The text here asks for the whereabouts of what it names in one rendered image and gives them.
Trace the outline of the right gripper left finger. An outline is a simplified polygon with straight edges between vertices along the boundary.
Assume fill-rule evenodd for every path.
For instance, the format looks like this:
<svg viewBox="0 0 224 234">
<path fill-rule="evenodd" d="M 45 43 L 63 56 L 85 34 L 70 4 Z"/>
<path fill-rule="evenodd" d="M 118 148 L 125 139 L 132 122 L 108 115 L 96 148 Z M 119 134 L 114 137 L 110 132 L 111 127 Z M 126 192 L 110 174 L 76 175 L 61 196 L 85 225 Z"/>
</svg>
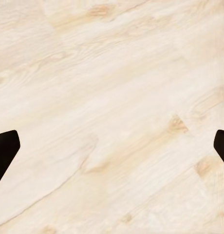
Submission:
<svg viewBox="0 0 224 234">
<path fill-rule="evenodd" d="M 0 180 L 20 149 L 16 130 L 0 133 Z"/>
</svg>

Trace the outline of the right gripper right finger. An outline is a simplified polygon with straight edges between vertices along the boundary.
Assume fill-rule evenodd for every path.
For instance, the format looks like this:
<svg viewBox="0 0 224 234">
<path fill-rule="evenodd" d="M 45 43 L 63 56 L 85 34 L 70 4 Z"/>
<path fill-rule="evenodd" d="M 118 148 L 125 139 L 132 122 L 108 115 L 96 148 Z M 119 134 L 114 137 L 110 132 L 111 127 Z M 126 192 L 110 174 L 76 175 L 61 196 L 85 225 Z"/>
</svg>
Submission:
<svg viewBox="0 0 224 234">
<path fill-rule="evenodd" d="M 224 131 L 223 130 L 217 130 L 213 147 L 218 153 L 218 155 L 221 157 L 222 161 L 224 162 Z"/>
</svg>

